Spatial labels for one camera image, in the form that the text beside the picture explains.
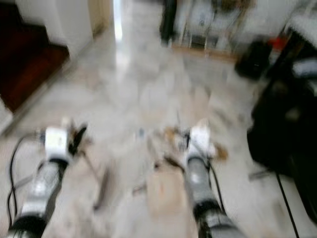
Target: black cable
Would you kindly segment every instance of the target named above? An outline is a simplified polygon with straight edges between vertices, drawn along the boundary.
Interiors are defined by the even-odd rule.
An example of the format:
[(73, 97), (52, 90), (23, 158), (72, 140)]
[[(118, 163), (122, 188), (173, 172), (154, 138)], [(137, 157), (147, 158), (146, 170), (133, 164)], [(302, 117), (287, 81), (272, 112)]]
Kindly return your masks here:
[(11, 159), (10, 159), (10, 171), (9, 171), (9, 177), (10, 177), (10, 185), (11, 185), (11, 190), (12, 190), (12, 194), (13, 194), (13, 203), (14, 203), (14, 215), (16, 216), (17, 214), (17, 202), (16, 202), (16, 195), (15, 195), (15, 190), (14, 190), (14, 180), (13, 180), (13, 163), (14, 163), (14, 159), (15, 159), (15, 155), (16, 155), (16, 152), (17, 150), (19, 149), (22, 141), (28, 137), (31, 137), (33, 136), (34, 134), (33, 133), (29, 133), (29, 134), (26, 134), (24, 136), (22, 136), (18, 142), (16, 143), (15, 145), (15, 148), (13, 150), (13, 153), (12, 153), (12, 156), (11, 156)]
[(221, 191), (220, 191), (220, 187), (219, 187), (219, 183), (218, 183), (218, 178), (217, 178), (216, 172), (215, 172), (213, 166), (211, 165), (211, 163), (209, 163), (209, 166), (210, 166), (210, 169), (211, 169), (211, 171), (212, 171), (212, 174), (213, 174), (213, 177), (214, 177), (214, 181), (215, 181), (215, 183), (216, 183), (217, 192), (218, 192), (218, 196), (219, 196), (219, 200), (220, 200), (220, 205), (221, 205), (222, 212), (223, 212), (225, 215), (227, 215), (226, 210), (225, 210), (224, 205), (223, 205), (222, 195), (221, 195)]
[(16, 183), (15, 186), (13, 186), (8, 194), (7, 201), (6, 201), (6, 208), (7, 208), (7, 214), (8, 214), (8, 220), (9, 220), (9, 228), (12, 226), (12, 215), (11, 215), (11, 209), (10, 209), (10, 198), (13, 192), (15, 192), (18, 188), (26, 185), (28, 182), (30, 182), (33, 178), (33, 175), (25, 177), (24, 179), (20, 180)]
[(286, 208), (287, 208), (287, 211), (288, 211), (288, 215), (289, 215), (289, 217), (291, 219), (296, 238), (299, 238), (298, 231), (297, 231), (297, 228), (296, 228), (296, 225), (295, 225), (295, 221), (293, 219), (293, 215), (292, 215), (291, 209), (290, 209), (290, 207), (288, 205), (288, 202), (287, 202), (287, 199), (286, 199), (286, 195), (285, 195), (285, 192), (284, 192), (284, 189), (283, 189), (283, 186), (282, 186), (282, 183), (281, 183), (281, 179), (280, 179), (278, 173), (276, 173), (276, 178), (277, 178), (277, 182), (278, 182), (279, 188), (281, 189), (281, 192), (282, 192), (282, 195), (283, 195), (283, 198), (284, 198), (284, 202), (285, 202), (285, 205), (286, 205)]

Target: stair step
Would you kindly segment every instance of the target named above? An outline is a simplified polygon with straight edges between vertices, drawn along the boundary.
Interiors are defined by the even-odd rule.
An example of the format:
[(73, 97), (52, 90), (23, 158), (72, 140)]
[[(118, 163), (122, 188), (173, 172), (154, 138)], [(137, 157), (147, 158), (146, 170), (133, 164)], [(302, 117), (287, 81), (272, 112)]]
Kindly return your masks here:
[(5, 37), (0, 39), (0, 77), (15, 71), (48, 42), (46, 31), (42, 28), (23, 27), (7, 31)]
[(15, 112), (68, 56), (66, 47), (49, 45), (32, 56), (17, 72), (1, 79), (0, 94), (6, 106)]
[(15, 4), (0, 3), (0, 30), (21, 24), (19, 9)]

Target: white tile floor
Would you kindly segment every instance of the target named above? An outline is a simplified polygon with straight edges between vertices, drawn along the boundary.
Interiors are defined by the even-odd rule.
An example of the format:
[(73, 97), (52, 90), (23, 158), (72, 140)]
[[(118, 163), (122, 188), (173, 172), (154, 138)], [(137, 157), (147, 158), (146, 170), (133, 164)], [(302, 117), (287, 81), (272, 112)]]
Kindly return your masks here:
[[(135, 209), (118, 215), (120, 198), (144, 178), (149, 164), (145, 142), (135, 135), (140, 128), (146, 134), (167, 125), (186, 128), (201, 118), (210, 120), (215, 140), (229, 152), (227, 161), (215, 163), (229, 216), (251, 238), (295, 237), (275, 177), (248, 180), (249, 173), (261, 170), (250, 157), (246, 139), (259, 85), (239, 78), (232, 64), (162, 48), (160, 5), (129, 0), (116, 9), (114, 30), (99, 36), (70, 70), (59, 75), (15, 131), (0, 140), (0, 236), (7, 229), (7, 168), (17, 135), (70, 116), (77, 123), (88, 122), (93, 138), (88, 153), (100, 172), (115, 161), (116, 186), (107, 193), (102, 211), (94, 214), (98, 187), (83, 161), (74, 164), (65, 175), (45, 237), (170, 237), (173, 227), (164, 229), (164, 235), (144, 232), (148, 223), (135, 218), (140, 215), (132, 214)], [(41, 157), (37, 144), (21, 148), (16, 180), (30, 174)], [(317, 237), (295, 185), (286, 179), (283, 185), (300, 236)], [(23, 193), (18, 196), (21, 204)], [(122, 216), (126, 219), (118, 222)]]

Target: black bag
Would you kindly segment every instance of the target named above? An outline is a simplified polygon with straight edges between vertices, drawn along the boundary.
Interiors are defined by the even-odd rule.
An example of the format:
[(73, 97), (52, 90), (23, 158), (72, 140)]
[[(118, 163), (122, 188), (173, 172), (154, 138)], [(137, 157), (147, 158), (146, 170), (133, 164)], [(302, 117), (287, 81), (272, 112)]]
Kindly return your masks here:
[(271, 50), (272, 46), (267, 43), (253, 42), (236, 63), (235, 70), (242, 77), (259, 79), (269, 64), (268, 57)]

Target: black object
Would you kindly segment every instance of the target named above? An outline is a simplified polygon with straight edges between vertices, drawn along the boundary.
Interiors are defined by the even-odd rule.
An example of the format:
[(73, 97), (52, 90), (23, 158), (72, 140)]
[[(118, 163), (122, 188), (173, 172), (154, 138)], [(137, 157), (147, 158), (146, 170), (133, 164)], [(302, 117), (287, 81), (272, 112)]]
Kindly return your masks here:
[(46, 221), (40, 217), (27, 216), (15, 221), (9, 231), (27, 231), (34, 234), (36, 237), (41, 237), (46, 225)]
[(272, 46), (264, 42), (253, 42), (242, 58), (236, 63), (235, 70), (242, 77), (259, 79), (268, 66)]
[(61, 158), (52, 158), (50, 159), (51, 163), (56, 163), (60, 169), (60, 172), (63, 174), (66, 168), (68, 167), (69, 163)]
[(195, 219), (199, 220), (208, 210), (213, 210), (219, 213), (222, 212), (216, 200), (203, 201), (195, 204), (193, 211)]
[(166, 45), (174, 34), (176, 10), (177, 0), (164, 0), (162, 22), (160, 24), (159, 31), (161, 40)]
[(311, 79), (315, 70), (294, 74), (296, 63), (281, 59), (272, 68), (275, 76), (252, 111), (248, 143), (253, 160), (294, 179), (308, 216), (317, 224), (317, 97), (312, 86), (316, 79)]
[(73, 143), (69, 145), (68, 150), (71, 155), (75, 155), (77, 153), (78, 146), (83, 139), (83, 136), (87, 130), (87, 125), (81, 126), (80, 130), (76, 132), (74, 136)]

